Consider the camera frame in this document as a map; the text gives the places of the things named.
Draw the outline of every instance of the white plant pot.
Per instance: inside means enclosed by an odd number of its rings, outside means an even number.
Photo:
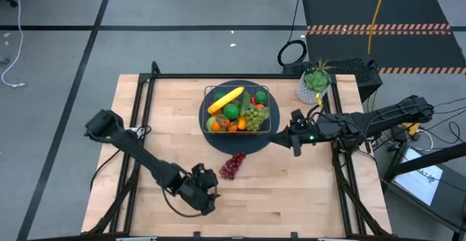
[[[314,90],[307,88],[306,83],[304,83],[304,75],[305,73],[301,75],[301,78],[298,83],[298,89],[296,90],[296,95],[298,96],[298,99],[303,103],[317,103],[317,99],[315,97],[317,96],[318,92],[315,92]],[[327,93],[327,89],[328,86],[320,93],[320,98],[322,98]]]

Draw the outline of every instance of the white paper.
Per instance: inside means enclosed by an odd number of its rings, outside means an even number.
[[[418,157],[421,157],[418,152],[413,149],[408,149],[402,162],[407,162],[408,160],[413,160]],[[423,201],[426,205],[430,205],[439,183],[439,181],[434,178],[440,179],[442,173],[442,169],[433,165],[419,169],[418,171],[399,175],[395,177],[394,181],[417,199]]]

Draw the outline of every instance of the succulent plant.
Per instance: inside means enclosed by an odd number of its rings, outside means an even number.
[[[327,70],[331,68],[333,66],[327,66],[327,61],[323,62],[322,59],[319,59],[314,71],[304,75],[306,87],[315,92],[323,92],[330,84],[330,75],[328,75]]]

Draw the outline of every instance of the wire fruit basket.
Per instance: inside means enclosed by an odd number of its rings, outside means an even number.
[[[204,100],[202,102],[202,122],[201,122],[201,127],[202,131],[204,133],[209,133],[209,134],[214,134],[214,135],[263,135],[265,133],[268,133],[271,128],[271,114],[269,113],[268,118],[266,118],[259,126],[257,131],[250,131],[250,130],[235,130],[234,132],[229,131],[229,130],[220,130],[220,131],[211,131],[208,129],[208,120],[209,118],[212,117],[211,114],[208,112],[208,108],[215,102],[215,94],[217,93],[223,93],[223,94],[228,94],[229,92],[237,89],[238,87],[244,87],[244,91],[238,96],[236,99],[234,99],[230,103],[236,103],[243,101],[243,96],[245,92],[248,92],[250,96],[253,98],[254,95],[258,91],[262,91],[266,95],[266,101],[263,103],[264,108],[269,111],[270,110],[270,94],[269,94],[269,88],[264,86],[264,85],[209,85],[204,89]]]

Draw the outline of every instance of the fruit basket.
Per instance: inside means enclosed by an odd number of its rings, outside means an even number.
[[[202,102],[202,131],[219,135],[268,133],[269,106],[269,89],[263,85],[207,86]]]

